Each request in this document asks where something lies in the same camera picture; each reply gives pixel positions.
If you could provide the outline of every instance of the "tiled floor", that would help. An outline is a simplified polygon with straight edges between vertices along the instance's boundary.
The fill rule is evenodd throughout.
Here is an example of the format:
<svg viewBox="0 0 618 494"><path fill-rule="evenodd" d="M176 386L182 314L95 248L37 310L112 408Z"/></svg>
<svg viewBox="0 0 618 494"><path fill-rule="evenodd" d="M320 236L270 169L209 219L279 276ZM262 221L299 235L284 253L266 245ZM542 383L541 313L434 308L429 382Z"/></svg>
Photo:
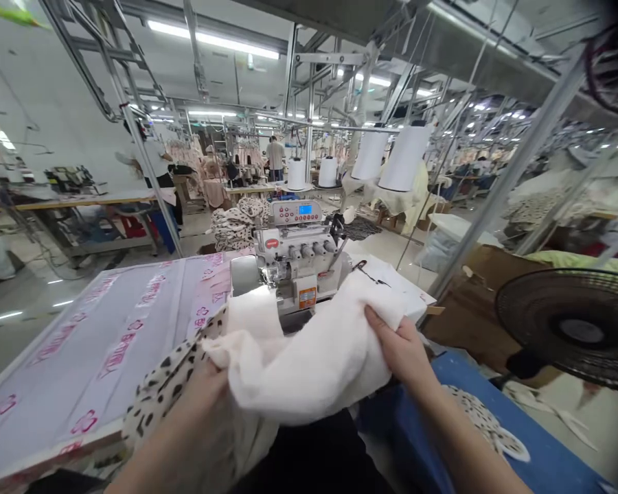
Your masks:
<svg viewBox="0 0 618 494"><path fill-rule="evenodd" d="M482 200L476 200L470 204L473 210L458 208L452 210L452 213L472 220L481 203ZM0 217L0 224L9 223L8 218ZM488 230L500 235L503 225L502 220L496 220ZM209 226L210 216L208 214L186 217L181 235L184 255L193 255L202 245L214 241L212 235L204 234ZM0 320L0 371L46 327L62 308L53 306L73 300L100 270L105 269L116 254L116 252L111 252L102 255L93 264L77 272L61 266L57 268L57 271L64 278L75 278L79 274L86 276L49 284L50 281L59 280L60 276L55 274L42 258L38 245L30 243L22 234L5 235L3 238L10 249L26 263L26 267L13 279L0 283L0 316L14 311L23 312L18 316ZM426 233L416 230L413 238L425 242ZM406 246L407 251L400 262L399 272L413 283L417 283L418 280L419 286L427 290L436 275L428 270L420 269L414 262L422 248L415 242L408 244L407 240L398 234L383 230L363 241L349 242L345 250L346 252L364 250L396 267ZM119 266L133 266L170 257L167 253L161 253L154 258L150 255L148 248L133 249L126 253ZM63 258L57 257L55 261L62 263ZM583 445L556 417L544 412L529 411L529 414L592 468L618 485L618 393L603 390L592 403L582 410L574 411L579 395L580 382L567 375L557 379L545 389L545 396L550 402L561 406L564 410L574 412L577 418L590 427L591 430L586 434L598 446L598 452ZM391 462L389 451L375 441L367 439L366 443L380 470L389 476L391 483L399 492L403 492L402 483L398 484L393 471L388 467Z"/></svg>

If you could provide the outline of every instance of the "hand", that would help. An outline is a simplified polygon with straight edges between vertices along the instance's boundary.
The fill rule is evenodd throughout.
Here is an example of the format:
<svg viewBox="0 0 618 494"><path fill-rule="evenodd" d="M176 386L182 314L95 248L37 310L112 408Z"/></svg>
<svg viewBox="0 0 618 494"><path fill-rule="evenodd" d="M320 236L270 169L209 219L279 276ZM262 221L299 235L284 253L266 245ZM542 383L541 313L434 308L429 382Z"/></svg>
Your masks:
<svg viewBox="0 0 618 494"><path fill-rule="evenodd" d="M206 412L213 407L226 389L227 372L218 369L209 360L200 371L190 377L187 389L181 396L182 406L190 407L197 412Z"/></svg>
<svg viewBox="0 0 618 494"><path fill-rule="evenodd" d="M404 317L398 330L394 331L370 306L364 308L364 314L380 340L387 366L403 384L417 384L421 388L425 383L437 381L412 321Z"/></svg>

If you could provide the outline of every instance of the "electric fan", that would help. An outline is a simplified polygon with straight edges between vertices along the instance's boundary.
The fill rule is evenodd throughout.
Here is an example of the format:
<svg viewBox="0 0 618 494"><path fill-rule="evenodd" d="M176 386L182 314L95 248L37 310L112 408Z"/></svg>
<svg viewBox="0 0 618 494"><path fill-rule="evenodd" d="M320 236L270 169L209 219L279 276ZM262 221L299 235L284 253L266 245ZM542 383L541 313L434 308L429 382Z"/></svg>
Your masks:
<svg viewBox="0 0 618 494"><path fill-rule="evenodd" d="M524 274L497 292L496 314L522 346L509 374L528 379L546 365L618 390L618 274L560 268Z"/></svg>

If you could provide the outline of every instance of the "cardboard box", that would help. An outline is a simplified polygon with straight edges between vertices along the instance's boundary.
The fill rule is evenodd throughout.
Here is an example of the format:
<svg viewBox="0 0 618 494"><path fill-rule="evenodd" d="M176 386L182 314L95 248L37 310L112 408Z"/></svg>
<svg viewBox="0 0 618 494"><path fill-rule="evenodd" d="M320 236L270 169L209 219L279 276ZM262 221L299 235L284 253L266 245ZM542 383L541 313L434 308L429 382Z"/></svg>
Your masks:
<svg viewBox="0 0 618 494"><path fill-rule="evenodd" d="M438 318L431 318L423 330L430 340L444 346L467 350L480 364L504 374L509 356L521 346L502 328L494 311L496 291L507 281L549 266L514 256L493 246L479 246L466 262L471 276L461 271L451 281L444 298L445 307ZM544 367L538 375L523 380L527 386L540 388L560 375L554 367Z"/></svg>
<svg viewBox="0 0 618 494"><path fill-rule="evenodd" d="M441 213L448 214L448 212L451 210L451 203L447 202L446 204L433 204L430 208L428 208L428 212L426 213L426 219L417 221L418 229L423 230L423 231L428 230L428 223L431 221L428 215L435 212L435 207L437 207L437 210L439 211L440 214ZM434 224L431 225L431 231L435 230L435 228L437 227Z"/></svg>

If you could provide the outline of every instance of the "dalmatian print fabric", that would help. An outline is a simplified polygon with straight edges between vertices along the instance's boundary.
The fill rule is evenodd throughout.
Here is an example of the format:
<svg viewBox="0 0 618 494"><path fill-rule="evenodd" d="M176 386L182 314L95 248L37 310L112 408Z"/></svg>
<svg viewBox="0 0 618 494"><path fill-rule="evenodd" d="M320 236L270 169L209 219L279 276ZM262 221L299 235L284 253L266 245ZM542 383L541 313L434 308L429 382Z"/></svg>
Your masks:
<svg viewBox="0 0 618 494"><path fill-rule="evenodd" d="M178 345L144 376L124 417L122 439L129 451L143 445L179 400L192 374L206 365L201 340L221 336L228 317L227 303L207 320L194 340ZM169 492L226 493L265 457L277 436L278 424L242 412L229 393L206 421L209 432L196 445L188 463L179 465L178 485L170 486Z"/></svg>
<svg viewBox="0 0 618 494"><path fill-rule="evenodd" d="M510 458L521 462L529 462L531 460L526 446L517 437L501 427L497 418L483 405L481 400L455 386L443 385L442 388L453 396L460 408L472 421L474 427L478 429L494 451L502 457L506 454Z"/></svg>
<svg viewBox="0 0 618 494"><path fill-rule="evenodd" d="M254 247L252 228L260 217L267 221L271 214L270 203L262 199L244 197L237 207L216 209L211 216L211 228L215 234L215 249L218 252Z"/></svg>

